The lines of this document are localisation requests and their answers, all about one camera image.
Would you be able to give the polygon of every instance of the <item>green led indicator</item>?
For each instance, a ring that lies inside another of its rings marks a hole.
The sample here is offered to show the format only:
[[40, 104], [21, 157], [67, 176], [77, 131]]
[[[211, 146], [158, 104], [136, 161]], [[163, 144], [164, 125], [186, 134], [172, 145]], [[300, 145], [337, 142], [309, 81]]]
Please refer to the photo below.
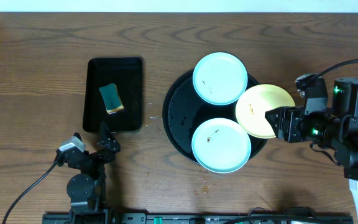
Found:
[[341, 92], [341, 90], [338, 88], [338, 86], [335, 86], [334, 93], [339, 93], [339, 92]]

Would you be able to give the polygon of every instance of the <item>white backdrop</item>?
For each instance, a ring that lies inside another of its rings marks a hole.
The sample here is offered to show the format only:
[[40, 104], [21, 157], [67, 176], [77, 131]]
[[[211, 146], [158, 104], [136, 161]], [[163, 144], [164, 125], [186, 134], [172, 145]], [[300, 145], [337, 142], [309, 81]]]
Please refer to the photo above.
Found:
[[358, 12], [358, 0], [0, 0], [4, 12]]

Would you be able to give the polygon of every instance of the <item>black cable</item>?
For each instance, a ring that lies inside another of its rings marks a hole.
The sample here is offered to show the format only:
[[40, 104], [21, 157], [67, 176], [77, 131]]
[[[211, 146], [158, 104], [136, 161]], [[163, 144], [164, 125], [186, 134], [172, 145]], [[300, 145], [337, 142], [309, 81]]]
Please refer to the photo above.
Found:
[[23, 191], [22, 194], [20, 194], [20, 196], [18, 196], [18, 198], [12, 203], [12, 205], [9, 207], [9, 209], [7, 210], [5, 217], [4, 217], [4, 221], [2, 221], [2, 224], [6, 223], [7, 217], [9, 216], [10, 212], [12, 211], [12, 209], [15, 207], [15, 205], [19, 202], [19, 200], [25, 195], [27, 194], [31, 189], [33, 189], [33, 187], [35, 187], [39, 182], [41, 182], [41, 180], [43, 180], [49, 173], [50, 171], [53, 170], [53, 168], [55, 168], [55, 166], [57, 165], [56, 162], [53, 162], [52, 166], [49, 168], [48, 171], [46, 171], [46, 173], [44, 175], [42, 175], [37, 181], [35, 181], [34, 184], [32, 184], [28, 189], [26, 189], [25, 191]]
[[322, 77], [325, 73], [328, 73], [334, 69], [337, 69], [339, 67], [345, 66], [345, 65], [350, 65], [353, 63], [358, 63], [358, 59], [354, 59], [354, 60], [348, 60], [345, 62], [341, 62], [339, 64], [336, 64], [332, 67], [327, 68], [326, 70], [320, 72], [319, 74], [315, 75], [314, 77], [311, 77], [309, 80], [305, 81], [304, 84], [302, 84], [301, 89], [306, 88], [310, 83], [313, 83], [316, 79], [318, 79], [319, 77]]
[[315, 223], [315, 224], [339, 224], [339, 222], [331, 222], [326, 220], [321, 220], [318, 218], [308, 218], [308, 217], [297, 217], [290, 215], [254, 215], [252, 217], [243, 217], [237, 218], [235, 220], [230, 220], [223, 224], [236, 224], [240, 222], [249, 222], [254, 220], [272, 220], [272, 221], [296, 221], [296, 222], [305, 222], [305, 223]]
[[345, 124], [345, 121], [347, 118], [350, 118], [352, 115], [347, 114], [345, 116], [343, 116], [342, 120], [341, 120], [341, 124], [339, 125], [339, 134], [338, 134], [338, 140], [343, 143], [343, 139], [342, 139], [342, 135], [343, 135], [343, 126]]
[[253, 213], [256, 209], [262, 209], [263, 211], [265, 211], [265, 214], [267, 215], [266, 209], [264, 209], [264, 208], [262, 208], [262, 207], [256, 207], [256, 208], [253, 208], [253, 209], [248, 213], [247, 216], [252, 215], [252, 213]]

